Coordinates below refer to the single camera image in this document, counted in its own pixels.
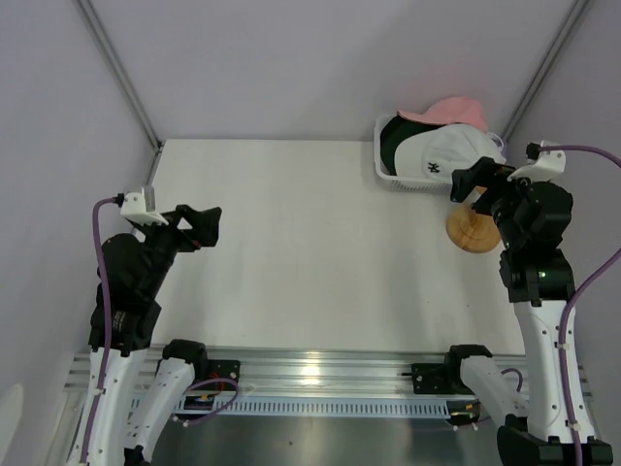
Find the dark green NY cap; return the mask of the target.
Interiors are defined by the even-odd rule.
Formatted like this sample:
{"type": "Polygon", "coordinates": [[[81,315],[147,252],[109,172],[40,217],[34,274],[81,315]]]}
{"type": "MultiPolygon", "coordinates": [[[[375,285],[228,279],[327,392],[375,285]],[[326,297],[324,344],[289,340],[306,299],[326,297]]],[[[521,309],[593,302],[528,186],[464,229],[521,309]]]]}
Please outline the dark green NY cap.
{"type": "Polygon", "coordinates": [[[388,174],[396,176],[395,154],[398,145],[405,139],[440,128],[436,124],[411,121],[400,116],[392,117],[380,131],[380,158],[388,174]]]}

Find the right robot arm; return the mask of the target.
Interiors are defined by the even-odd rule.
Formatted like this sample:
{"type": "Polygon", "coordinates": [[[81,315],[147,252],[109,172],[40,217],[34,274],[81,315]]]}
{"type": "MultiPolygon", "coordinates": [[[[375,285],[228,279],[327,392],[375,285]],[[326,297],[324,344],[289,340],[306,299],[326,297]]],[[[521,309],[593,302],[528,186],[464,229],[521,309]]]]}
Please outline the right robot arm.
{"type": "Polygon", "coordinates": [[[599,439],[584,403],[573,341],[580,290],[560,249],[572,196],[489,157],[453,172],[450,197],[462,202],[478,187],[474,211],[492,218],[504,245],[500,276],[522,336],[528,392],[510,387],[491,352],[477,345],[450,348],[443,383],[482,404],[505,465],[610,465],[612,447],[599,439]]]}

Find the pink baseball cap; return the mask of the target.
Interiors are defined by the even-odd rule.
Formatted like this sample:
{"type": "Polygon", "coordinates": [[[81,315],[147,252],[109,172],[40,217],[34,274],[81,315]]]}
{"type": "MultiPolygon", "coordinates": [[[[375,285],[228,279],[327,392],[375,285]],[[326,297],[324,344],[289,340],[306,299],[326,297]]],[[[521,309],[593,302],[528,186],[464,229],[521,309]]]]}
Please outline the pink baseball cap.
{"type": "Polygon", "coordinates": [[[487,132],[488,124],[479,101],[464,96],[444,98],[423,113],[399,110],[399,117],[430,125],[467,124],[487,132]]]}

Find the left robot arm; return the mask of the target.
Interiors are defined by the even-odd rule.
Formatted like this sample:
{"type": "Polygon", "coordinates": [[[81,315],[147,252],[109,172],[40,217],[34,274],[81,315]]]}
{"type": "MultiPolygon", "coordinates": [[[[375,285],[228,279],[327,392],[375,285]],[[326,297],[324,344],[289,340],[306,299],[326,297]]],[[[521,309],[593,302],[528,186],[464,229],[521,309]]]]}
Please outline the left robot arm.
{"type": "Polygon", "coordinates": [[[205,346],[174,340],[145,402],[131,409],[162,310],[157,294],[178,254],[216,246],[221,208],[178,205],[158,213],[133,194],[115,203],[135,232],[108,240],[93,232],[100,283],[88,337],[89,381],[70,465],[148,465],[174,403],[210,376],[205,346]]]}

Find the white NY baseball cap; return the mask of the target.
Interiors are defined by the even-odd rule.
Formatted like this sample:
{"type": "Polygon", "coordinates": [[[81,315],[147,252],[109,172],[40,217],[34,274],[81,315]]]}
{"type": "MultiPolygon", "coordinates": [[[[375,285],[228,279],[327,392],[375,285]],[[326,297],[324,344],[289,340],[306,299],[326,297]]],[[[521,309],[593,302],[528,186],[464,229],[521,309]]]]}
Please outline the white NY baseball cap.
{"type": "Polygon", "coordinates": [[[468,124],[450,124],[404,139],[396,147],[394,167],[397,177],[451,183],[455,170],[468,169],[482,157],[506,162],[487,133],[468,124]]]}

